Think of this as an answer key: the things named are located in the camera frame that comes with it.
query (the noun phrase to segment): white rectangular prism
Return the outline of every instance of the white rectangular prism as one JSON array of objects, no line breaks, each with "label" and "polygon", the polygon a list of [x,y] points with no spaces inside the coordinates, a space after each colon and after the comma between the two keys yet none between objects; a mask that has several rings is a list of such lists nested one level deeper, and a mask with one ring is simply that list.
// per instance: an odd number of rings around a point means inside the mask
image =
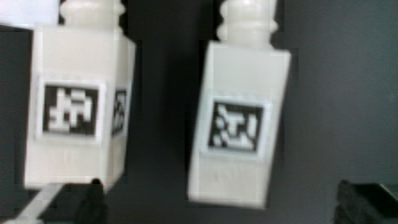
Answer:
[{"label": "white rectangular prism", "polygon": [[135,45],[121,32],[34,32],[25,187],[91,183],[124,168]]},{"label": "white rectangular prism", "polygon": [[188,198],[265,208],[290,53],[210,43]]}]

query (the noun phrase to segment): dark surface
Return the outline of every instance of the dark surface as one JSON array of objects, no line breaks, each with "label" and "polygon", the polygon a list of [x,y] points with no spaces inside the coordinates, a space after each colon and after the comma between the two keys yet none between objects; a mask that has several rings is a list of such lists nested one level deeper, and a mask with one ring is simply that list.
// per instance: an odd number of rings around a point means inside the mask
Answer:
[{"label": "dark surface", "polygon": [[[332,223],[341,179],[398,182],[398,2],[286,0],[275,45],[291,69],[265,212],[187,202],[187,158],[219,0],[130,0],[139,43],[128,171],[108,196],[110,224]],[[30,34],[0,33],[0,216],[21,188]]]},{"label": "dark surface", "polygon": [[66,184],[39,220],[46,224],[107,224],[103,185]]}]

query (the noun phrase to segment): white plastic part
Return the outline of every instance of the white plastic part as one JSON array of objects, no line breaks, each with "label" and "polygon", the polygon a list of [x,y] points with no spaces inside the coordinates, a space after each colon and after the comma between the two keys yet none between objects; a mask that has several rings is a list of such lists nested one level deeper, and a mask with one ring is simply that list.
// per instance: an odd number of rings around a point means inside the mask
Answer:
[{"label": "white plastic part", "polygon": [[197,112],[188,198],[263,209],[290,52],[268,44],[274,0],[222,5],[224,44],[212,42]]},{"label": "white plastic part", "polygon": [[119,29],[69,24],[34,32],[25,187],[100,178],[108,191],[124,168],[135,45]]},{"label": "white plastic part", "polygon": [[61,7],[68,27],[119,29],[123,13],[124,6],[119,0],[69,0]]},{"label": "white plastic part", "polygon": [[0,24],[25,29],[59,23],[59,0],[0,0]]},{"label": "white plastic part", "polygon": [[270,35],[277,29],[275,0],[228,0],[220,7],[220,15],[224,23],[217,34],[222,42],[272,49]]}]

